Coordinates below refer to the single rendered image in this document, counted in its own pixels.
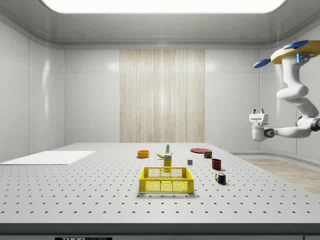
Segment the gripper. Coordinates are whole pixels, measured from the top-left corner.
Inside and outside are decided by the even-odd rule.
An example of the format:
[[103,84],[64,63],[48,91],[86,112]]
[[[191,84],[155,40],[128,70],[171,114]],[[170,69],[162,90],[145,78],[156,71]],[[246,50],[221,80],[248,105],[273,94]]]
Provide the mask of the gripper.
[[257,126],[265,126],[269,124],[269,115],[265,113],[264,109],[260,109],[260,113],[256,113],[256,109],[249,115],[249,121]]

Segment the drone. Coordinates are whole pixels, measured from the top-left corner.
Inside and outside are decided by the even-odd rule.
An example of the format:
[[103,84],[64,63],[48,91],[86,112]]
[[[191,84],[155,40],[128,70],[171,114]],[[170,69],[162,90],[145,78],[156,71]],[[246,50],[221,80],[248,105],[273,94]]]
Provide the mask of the drone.
[[285,45],[283,48],[275,51],[269,59],[263,59],[256,62],[253,67],[260,68],[268,63],[282,64],[282,58],[289,55],[296,55],[297,63],[308,61],[320,54],[320,40],[302,40]]

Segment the yellow and white box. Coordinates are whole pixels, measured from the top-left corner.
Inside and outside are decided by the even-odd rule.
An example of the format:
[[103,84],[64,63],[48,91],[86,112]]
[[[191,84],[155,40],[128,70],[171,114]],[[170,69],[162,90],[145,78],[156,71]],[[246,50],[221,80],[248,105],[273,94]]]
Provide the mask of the yellow and white box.
[[169,167],[172,166],[172,154],[165,154],[163,158],[163,166],[164,166],[164,171],[169,171]]

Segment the yellow basket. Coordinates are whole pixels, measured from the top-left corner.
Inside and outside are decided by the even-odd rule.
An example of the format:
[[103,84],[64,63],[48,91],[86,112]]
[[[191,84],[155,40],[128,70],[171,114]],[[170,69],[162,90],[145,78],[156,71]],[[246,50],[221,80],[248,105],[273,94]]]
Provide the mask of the yellow basket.
[[140,193],[193,193],[194,178],[187,167],[143,167]]

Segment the white board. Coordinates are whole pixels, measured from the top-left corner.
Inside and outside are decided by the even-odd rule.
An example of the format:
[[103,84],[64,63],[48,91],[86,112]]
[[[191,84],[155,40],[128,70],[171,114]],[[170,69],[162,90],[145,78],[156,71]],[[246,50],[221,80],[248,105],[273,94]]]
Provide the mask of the white board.
[[70,165],[93,153],[95,151],[43,151],[1,162],[0,165]]

